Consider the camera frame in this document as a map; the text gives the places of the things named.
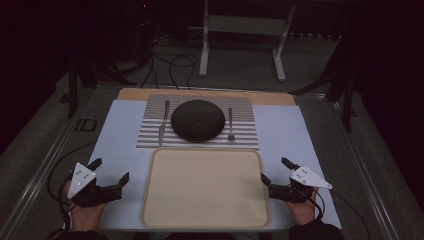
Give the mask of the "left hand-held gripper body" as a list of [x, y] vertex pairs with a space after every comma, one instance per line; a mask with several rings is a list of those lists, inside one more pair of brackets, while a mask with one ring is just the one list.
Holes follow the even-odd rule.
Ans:
[[122, 198], [122, 188], [115, 188], [116, 184], [98, 186], [96, 184], [97, 175], [95, 171], [89, 170], [87, 166], [77, 163], [70, 174], [71, 183], [68, 197], [73, 203], [85, 208]]

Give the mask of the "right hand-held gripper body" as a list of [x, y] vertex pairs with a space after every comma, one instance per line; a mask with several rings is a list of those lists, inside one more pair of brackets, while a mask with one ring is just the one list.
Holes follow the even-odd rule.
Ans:
[[306, 166], [297, 167], [289, 176], [289, 180], [290, 184], [286, 186], [269, 183], [269, 197], [291, 203], [304, 203], [312, 197], [315, 188], [333, 188], [329, 182]]

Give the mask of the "beige tray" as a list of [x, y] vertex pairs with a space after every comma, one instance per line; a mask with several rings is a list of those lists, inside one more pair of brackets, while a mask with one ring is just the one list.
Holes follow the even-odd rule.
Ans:
[[270, 221], [254, 150], [162, 148], [154, 152], [141, 222], [159, 229], [249, 229]]

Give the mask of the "silver table knife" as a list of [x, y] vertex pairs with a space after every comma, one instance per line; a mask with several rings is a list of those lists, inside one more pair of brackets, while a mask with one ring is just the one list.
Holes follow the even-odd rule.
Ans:
[[164, 134], [165, 134], [165, 130], [166, 130], [166, 124], [167, 124], [167, 119], [168, 119], [168, 115], [169, 115], [169, 110], [170, 110], [170, 101], [166, 100], [165, 101], [165, 110], [164, 110], [164, 116], [162, 119], [162, 123], [159, 127], [159, 135], [158, 135], [158, 145], [159, 147], [162, 146], [163, 144], [163, 139], [164, 139]]

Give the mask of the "silver fork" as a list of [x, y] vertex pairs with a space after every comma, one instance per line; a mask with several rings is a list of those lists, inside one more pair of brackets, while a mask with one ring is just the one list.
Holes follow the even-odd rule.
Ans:
[[229, 118], [228, 141], [235, 142], [235, 135], [233, 133], [233, 111], [231, 107], [228, 109], [228, 118]]

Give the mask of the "dark round plate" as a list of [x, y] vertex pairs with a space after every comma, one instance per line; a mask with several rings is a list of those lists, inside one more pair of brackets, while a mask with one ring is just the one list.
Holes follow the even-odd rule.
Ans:
[[214, 139], [225, 126], [223, 111], [206, 100], [190, 100], [180, 104], [172, 113], [171, 126], [184, 140], [202, 143]]

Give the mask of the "person's left hand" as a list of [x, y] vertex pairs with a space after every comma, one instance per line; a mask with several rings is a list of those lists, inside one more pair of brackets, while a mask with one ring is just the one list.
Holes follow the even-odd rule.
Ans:
[[66, 198], [71, 211], [71, 227], [72, 231], [95, 231], [98, 229], [103, 212], [107, 206], [106, 203], [94, 206], [82, 208], [68, 197], [70, 188], [70, 182], [65, 184], [63, 196]]

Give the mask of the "person's right hand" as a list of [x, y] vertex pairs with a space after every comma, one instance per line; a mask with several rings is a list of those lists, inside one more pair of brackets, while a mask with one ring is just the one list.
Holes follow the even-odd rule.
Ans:
[[315, 200], [317, 193], [318, 189], [314, 188], [311, 198], [304, 203], [286, 202], [286, 206], [297, 225], [306, 225], [315, 220]]

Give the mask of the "light blue sheet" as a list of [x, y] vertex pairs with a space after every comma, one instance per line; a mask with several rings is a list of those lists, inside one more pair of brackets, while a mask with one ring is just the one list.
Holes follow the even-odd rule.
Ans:
[[[141, 222], [141, 211], [153, 151], [136, 146], [146, 106], [145, 101], [115, 100], [91, 154], [91, 160], [102, 160], [96, 171], [100, 185], [112, 184], [122, 174], [129, 174], [123, 197], [106, 207], [100, 224], [103, 230], [147, 229]], [[273, 182], [289, 182], [290, 171], [281, 163], [283, 157], [323, 174], [299, 107], [255, 105], [253, 115], [262, 166]]]

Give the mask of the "grey striped placemat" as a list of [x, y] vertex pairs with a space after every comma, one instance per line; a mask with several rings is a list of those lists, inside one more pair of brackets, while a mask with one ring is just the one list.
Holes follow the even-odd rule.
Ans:
[[[164, 116], [166, 100], [170, 101], [170, 110], [162, 147], [259, 149], [252, 103], [248, 98], [182, 95], [151, 95], [148, 98], [137, 137], [137, 148], [159, 147], [158, 132]], [[194, 143], [182, 139], [174, 132], [171, 126], [172, 113], [180, 104], [190, 100], [206, 100], [216, 104], [223, 111], [225, 126], [217, 137], [206, 142]], [[230, 107], [233, 111], [233, 133], [235, 135], [235, 142], [228, 141], [228, 109]]]

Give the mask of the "black stand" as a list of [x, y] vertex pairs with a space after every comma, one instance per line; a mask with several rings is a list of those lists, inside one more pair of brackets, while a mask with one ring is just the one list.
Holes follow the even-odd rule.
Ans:
[[329, 83], [330, 87], [324, 98], [328, 102], [337, 102], [344, 96], [342, 124], [348, 133], [351, 133], [350, 118], [353, 113], [352, 98], [360, 57], [359, 48], [360, 43], [345, 33], [340, 37], [319, 79], [300, 89], [290, 91], [291, 95], [301, 96]]
[[133, 83], [119, 76], [116, 72], [112, 71], [105, 65], [102, 65], [92, 59], [83, 58], [78, 60], [75, 56], [69, 59], [68, 70], [68, 92], [63, 94], [60, 103], [67, 103], [68, 119], [71, 119], [78, 110], [78, 80], [86, 84], [88, 88], [95, 86], [94, 77], [90, 73], [91, 68], [98, 70], [100, 73], [105, 74], [112, 80], [117, 81], [124, 86], [132, 86]]

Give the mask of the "metal floor rail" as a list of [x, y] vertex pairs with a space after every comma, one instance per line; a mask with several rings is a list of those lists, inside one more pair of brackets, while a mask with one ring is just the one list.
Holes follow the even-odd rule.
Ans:
[[400, 240], [400, 235], [393, 224], [391, 217], [387, 211], [387, 208], [383, 202], [381, 195], [378, 192], [378, 189], [370, 175], [365, 162], [360, 154], [359, 148], [354, 141], [354, 138], [350, 133], [345, 129], [341, 117], [342, 117], [342, 108], [337, 102], [328, 102], [329, 108], [332, 112], [332, 115], [336, 121], [336, 124], [340, 131], [342, 132], [344, 142], [347, 146], [348, 152], [351, 154], [351, 160], [355, 166], [357, 175], [365, 194], [370, 202], [373, 213], [376, 217], [376, 220], [382, 230], [382, 233], [386, 240]]
[[46, 182], [48, 173], [52, 170], [54, 163], [58, 160], [65, 144], [67, 143], [73, 127], [76, 125], [77, 119], [80, 115], [81, 111], [77, 110], [73, 116], [65, 122], [38, 170], [24, 188], [23, 193], [13, 208], [13, 211], [7, 218], [7, 221], [0, 228], [0, 240], [11, 240], [22, 225], [23, 220]]

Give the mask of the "grey metal stand frame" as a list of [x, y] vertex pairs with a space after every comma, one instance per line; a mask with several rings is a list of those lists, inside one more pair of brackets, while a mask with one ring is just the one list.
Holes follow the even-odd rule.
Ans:
[[296, 6], [294, 4], [289, 5], [288, 11], [283, 19], [271, 19], [214, 15], [209, 13], [209, 0], [203, 0], [203, 2], [203, 44], [198, 72], [201, 77], [205, 77], [208, 74], [209, 33], [225, 32], [279, 36], [280, 42], [279, 45], [272, 51], [272, 58], [277, 80], [279, 82], [284, 82], [286, 80], [282, 63], [282, 52], [296, 10]]

